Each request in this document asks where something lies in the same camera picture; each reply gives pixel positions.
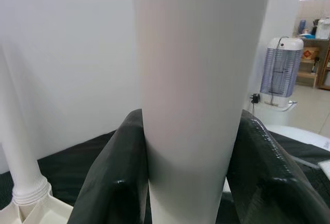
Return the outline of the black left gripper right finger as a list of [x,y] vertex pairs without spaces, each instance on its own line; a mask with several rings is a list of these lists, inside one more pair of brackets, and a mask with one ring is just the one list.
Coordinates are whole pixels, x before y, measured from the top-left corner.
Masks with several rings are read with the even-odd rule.
[[241,223],[329,223],[329,207],[303,171],[246,110],[226,177]]

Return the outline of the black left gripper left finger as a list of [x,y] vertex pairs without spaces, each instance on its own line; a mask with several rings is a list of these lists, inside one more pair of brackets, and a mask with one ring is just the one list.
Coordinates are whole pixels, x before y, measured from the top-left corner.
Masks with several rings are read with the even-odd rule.
[[91,165],[69,223],[143,223],[148,166],[142,111],[130,112]]

